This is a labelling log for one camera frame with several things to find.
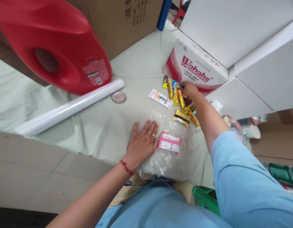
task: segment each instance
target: green stool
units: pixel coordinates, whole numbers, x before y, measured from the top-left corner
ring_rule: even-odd
[[[220,216],[215,190],[202,186],[195,186],[193,188],[193,196],[199,206]]]

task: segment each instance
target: green bottle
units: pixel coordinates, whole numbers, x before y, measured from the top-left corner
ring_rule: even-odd
[[[293,186],[293,167],[264,162],[262,164],[277,181]]]

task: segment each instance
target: white cabinet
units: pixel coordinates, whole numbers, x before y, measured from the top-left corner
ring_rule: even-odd
[[[237,62],[235,74],[274,111],[293,108],[293,21]]]
[[[223,105],[222,114],[235,119],[262,115],[274,110],[235,77],[234,66],[229,68],[229,81],[206,96],[208,101],[217,100]]]
[[[180,26],[229,68],[293,20],[293,0],[192,0]]]

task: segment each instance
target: wahaha logo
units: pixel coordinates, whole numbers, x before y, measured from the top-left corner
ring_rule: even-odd
[[[197,77],[200,78],[201,80],[203,80],[205,83],[207,83],[209,78],[206,77],[205,73],[201,73],[197,69],[197,67],[193,66],[191,63],[192,63],[192,61],[190,61],[187,57],[183,56],[181,65],[184,66],[185,68],[187,68],[193,74],[197,75]]]

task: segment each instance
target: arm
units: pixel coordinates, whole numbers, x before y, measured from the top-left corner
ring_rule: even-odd
[[[230,128],[193,83],[183,82],[183,85],[185,86],[182,89],[183,94],[190,97],[195,105],[198,121],[204,133],[207,148],[211,153],[211,147],[215,139],[222,132],[230,131]]]
[[[293,196],[269,174],[191,83],[190,96],[213,162],[221,217],[232,227],[293,227]]]
[[[147,161],[158,146],[159,138],[155,139],[158,124],[148,120],[138,134],[138,122],[133,128],[133,139],[130,142],[126,155],[122,161],[126,167],[135,172],[138,167]],[[94,228],[110,202],[130,178],[130,174],[118,163],[111,171],[102,177],[94,186],[80,196],[65,211],[59,214],[47,228]]]

